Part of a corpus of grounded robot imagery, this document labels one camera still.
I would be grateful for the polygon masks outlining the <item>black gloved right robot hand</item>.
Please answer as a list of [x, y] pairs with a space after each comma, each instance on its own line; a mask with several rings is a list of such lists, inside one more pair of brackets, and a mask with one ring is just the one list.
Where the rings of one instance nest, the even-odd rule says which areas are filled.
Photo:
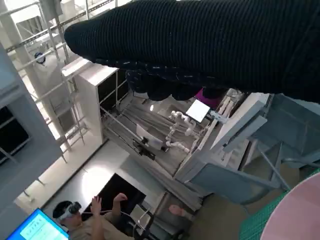
[[320, 101], [317, 0], [137, 0], [70, 25], [64, 39], [154, 101], [229, 89]]

